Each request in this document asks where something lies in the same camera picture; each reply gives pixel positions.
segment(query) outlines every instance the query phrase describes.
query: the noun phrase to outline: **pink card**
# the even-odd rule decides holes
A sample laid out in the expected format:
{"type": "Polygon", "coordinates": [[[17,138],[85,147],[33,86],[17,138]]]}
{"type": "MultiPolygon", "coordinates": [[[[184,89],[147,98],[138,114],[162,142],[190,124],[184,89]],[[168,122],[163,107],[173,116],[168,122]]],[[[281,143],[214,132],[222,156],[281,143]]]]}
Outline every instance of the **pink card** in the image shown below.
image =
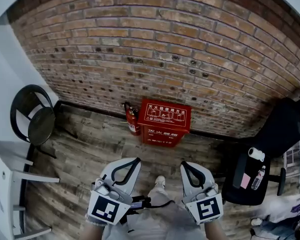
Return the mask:
{"type": "Polygon", "coordinates": [[[242,177],[242,181],[241,181],[241,187],[246,189],[249,184],[250,179],[251,179],[251,177],[244,173],[243,177],[242,177]]]}

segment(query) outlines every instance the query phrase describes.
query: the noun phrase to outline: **black chair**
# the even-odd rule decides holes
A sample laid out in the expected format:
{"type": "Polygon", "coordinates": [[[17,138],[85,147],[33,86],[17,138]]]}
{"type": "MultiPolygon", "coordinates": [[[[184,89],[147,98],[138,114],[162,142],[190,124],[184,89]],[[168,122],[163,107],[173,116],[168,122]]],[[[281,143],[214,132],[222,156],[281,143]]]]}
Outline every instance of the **black chair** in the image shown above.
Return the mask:
{"type": "Polygon", "coordinates": [[[280,176],[270,175],[272,158],[282,156],[295,143],[300,141],[300,100],[294,102],[289,98],[281,99],[273,108],[262,129],[254,136],[241,139],[235,145],[235,152],[228,159],[228,170],[222,187],[225,201],[256,206],[260,205],[266,195],[268,181],[279,183],[277,195],[284,191],[286,170],[281,169],[280,176]],[[265,154],[263,162],[248,156],[249,148],[254,147],[265,154]],[[265,166],[265,175],[257,190],[251,188],[258,171],[265,166]],[[244,174],[250,181],[244,189],[241,187],[244,174]]]}
{"type": "Polygon", "coordinates": [[[55,127],[62,129],[74,138],[78,138],[75,134],[65,130],[55,124],[56,115],[53,109],[51,100],[44,89],[40,86],[30,84],[23,87],[14,97],[10,109],[10,123],[14,133],[23,141],[31,143],[40,152],[56,158],[47,152],[40,149],[40,146],[45,143],[52,134],[55,127]],[[37,94],[43,97],[49,103],[49,106],[44,106],[38,98],[37,94]],[[41,108],[30,118],[31,112],[40,106],[41,108]],[[24,115],[29,121],[28,136],[25,136],[19,129],[17,124],[17,111],[24,115]]]}

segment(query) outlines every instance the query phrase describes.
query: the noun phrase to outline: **warning label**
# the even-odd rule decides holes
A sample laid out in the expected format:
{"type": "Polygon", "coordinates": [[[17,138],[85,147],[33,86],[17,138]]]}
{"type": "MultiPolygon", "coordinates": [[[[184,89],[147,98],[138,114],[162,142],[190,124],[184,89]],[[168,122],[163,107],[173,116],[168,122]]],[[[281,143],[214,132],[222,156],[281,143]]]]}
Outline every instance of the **warning label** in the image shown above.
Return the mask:
{"type": "Polygon", "coordinates": [[[144,120],[185,127],[186,116],[187,111],[184,109],[148,103],[144,120]]]}

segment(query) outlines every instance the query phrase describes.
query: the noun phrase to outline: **white sneaker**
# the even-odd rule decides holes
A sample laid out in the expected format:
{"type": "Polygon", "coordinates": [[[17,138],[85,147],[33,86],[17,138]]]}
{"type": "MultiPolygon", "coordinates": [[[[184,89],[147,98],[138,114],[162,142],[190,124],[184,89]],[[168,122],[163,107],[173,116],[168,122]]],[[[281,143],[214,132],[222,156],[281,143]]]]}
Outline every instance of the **white sneaker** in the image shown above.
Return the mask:
{"type": "Polygon", "coordinates": [[[264,220],[262,218],[253,218],[250,222],[251,226],[260,226],[264,220]]]}
{"type": "Polygon", "coordinates": [[[159,188],[162,188],[162,189],[165,189],[165,186],[166,186],[166,178],[162,175],[158,176],[155,180],[155,183],[154,183],[154,186],[155,187],[159,187],[159,188]]]}

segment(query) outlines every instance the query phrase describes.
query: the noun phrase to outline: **brick wall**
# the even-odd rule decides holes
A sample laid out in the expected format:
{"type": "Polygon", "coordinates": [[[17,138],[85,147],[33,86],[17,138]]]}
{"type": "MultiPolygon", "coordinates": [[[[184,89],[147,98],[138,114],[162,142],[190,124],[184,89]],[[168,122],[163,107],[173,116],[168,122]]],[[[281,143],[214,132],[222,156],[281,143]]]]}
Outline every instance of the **brick wall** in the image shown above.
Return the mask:
{"type": "Polygon", "coordinates": [[[300,94],[300,18],[282,0],[19,0],[8,11],[61,100],[193,107],[192,129],[254,135],[300,94]]]}

